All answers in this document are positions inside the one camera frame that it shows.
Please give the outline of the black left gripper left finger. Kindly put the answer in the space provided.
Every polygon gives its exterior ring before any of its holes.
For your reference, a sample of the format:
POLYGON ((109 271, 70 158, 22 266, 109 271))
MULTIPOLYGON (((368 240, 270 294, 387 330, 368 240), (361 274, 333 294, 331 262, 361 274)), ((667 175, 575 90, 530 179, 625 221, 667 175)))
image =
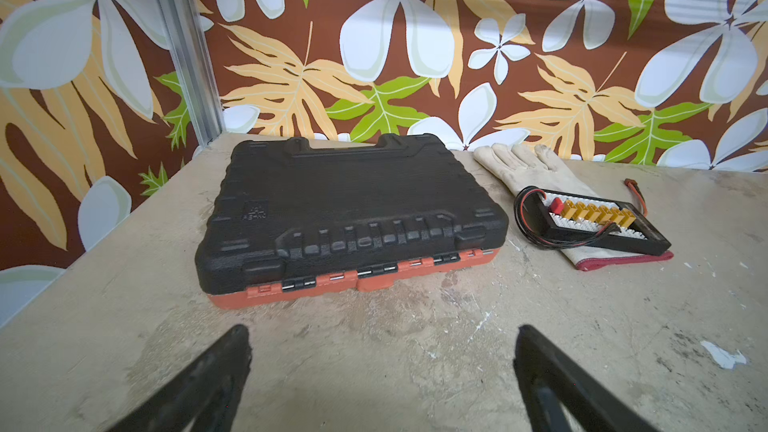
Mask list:
POLYGON ((237 324, 112 431, 229 431, 252 360, 249 331, 237 324))

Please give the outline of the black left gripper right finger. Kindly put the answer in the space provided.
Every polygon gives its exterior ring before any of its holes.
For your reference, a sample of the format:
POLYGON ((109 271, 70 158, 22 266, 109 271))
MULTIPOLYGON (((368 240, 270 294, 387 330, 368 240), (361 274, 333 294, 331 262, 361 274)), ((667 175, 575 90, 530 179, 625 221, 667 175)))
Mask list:
POLYGON ((534 431, 570 431, 571 414, 585 431, 653 431, 535 327, 519 328, 514 372, 534 431))

